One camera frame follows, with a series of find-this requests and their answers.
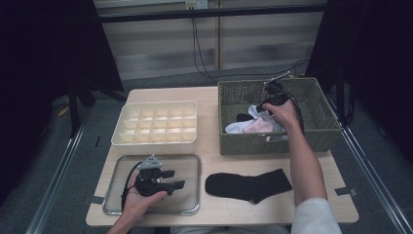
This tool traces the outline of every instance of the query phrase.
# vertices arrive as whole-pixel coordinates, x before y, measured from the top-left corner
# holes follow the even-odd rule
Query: wooden table
[[[231,173],[243,176],[258,176],[282,168],[290,178],[289,156],[240,155],[221,156],[218,131],[218,89],[217,87],[173,88],[133,90],[127,103],[193,100],[198,104],[197,150],[201,158],[201,196],[198,212],[191,216],[147,214],[138,224],[141,226],[182,225],[246,225],[291,223],[294,217],[293,191],[272,196],[257,205],[249,202],[213,197],[205,192],[205,181],[211,174]],[[318,152],[324,174],[325,186],[334,215],[340,223],[358,220],[358,213],[350,195],[337,196],[335,188],[345,187],[331,152]],[[110,147],[94,196],[104,197],[117,160],[123,155],[113,145]],[[102,205],[91,204],[86,217],[90,226],[112,225],[117,216],[107,215]]]

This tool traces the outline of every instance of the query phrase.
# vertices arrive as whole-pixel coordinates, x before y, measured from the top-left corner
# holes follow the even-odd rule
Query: floor
[[[219,75],[235,75],[245,73],[276,73],[287,70],[291,64],[239,68],[211,72]],[[228,76],[221,80],[242,79],[249,76]],[[268,78],[268,75],[254,76]],[[150,79],[131,79],[124,81],[126,96],[132,89],[213,86],[210,79],[197,72],[175,74]],[[94,195],[94,189],[100,176],[110,138],[116,125],[123,102],[111,99],[101,93],[94,93],[96,104],[93,107],[80,105],[80,116],[84,127],[76,150],[71,152],[70,160],[66,161],[63,175],[59,178],[61,184],[54,192],[56,196],[45,199],[50,191],[50,184],[56,179],[56,169],[61,166],[63,155],[67,155],[67,145],[70,144],[69,113],[58,117],[60,105],[66,97],[58,98],[52,120],[42,139],[36,160],[26,172],[19,186],[10,194],[8,200],[0,208],[0,233],[103,233],[109,227],[89,227],[85,222],[89,201]],[[407,162],[398,151],[391,139],[382,136],[380,125],[356,101],[356,111],[350,130],[356,137],[365,156],[361,160],[355,156],[345,137],[340,138],[331,149],[344,181],[353,188],[357,195],[353,197],[359,220],[356,223],[340,224],[343,233],[411,233],[410,220],[413,218],[413,165]],[[397,225],[399,216],[392,215],[387,209],[383,192],[369,179],[369,173],[362,164],[369,164],[385,184],[385,189],[391,194],[396,206],[406,218],[406,223]],[[42,202],[48,202],[50,209],[43,213],[43,222],[34,223],[33,218],[39,214]],[[136,228],[133,233],[154,233],[155,228]]]

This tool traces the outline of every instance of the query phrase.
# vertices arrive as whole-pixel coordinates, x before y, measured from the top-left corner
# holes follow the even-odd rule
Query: stainless steel tray
[[[128,155],[120,158],[115,166],[109,189],[103,204],[108,215],[120,215],[121,195],[131,168],[150,155]],[[198,155],[155,155],[162,162],[161,170],[175,170],[172,178],[161,178],[162,182],[185,180],[182,189],[175,190],[171,196],[151,206],[147,213],[193,215],[199,208],[201,160]]]

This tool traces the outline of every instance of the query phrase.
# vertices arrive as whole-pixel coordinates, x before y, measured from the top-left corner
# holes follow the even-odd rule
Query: woven basket
[[[287,140],[268,140],[286,136],[286,132],[265,134],[226,134],[225,127],[237,121],[268,97],[266,80],[225,81],[218,83],[219,142],[221,155],[267,154],[288,152]],[[316,78],[280,80],[286,92],[293,94],[301,109],[305,137],[315,151],[327,151],[341,134],[340,125],[325,99]]]

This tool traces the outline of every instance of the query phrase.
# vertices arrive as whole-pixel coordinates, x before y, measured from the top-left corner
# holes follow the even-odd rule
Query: white sleeve
[[[291,234],[341,233],[331,206],[322,198],[310,198],[295,209]]]

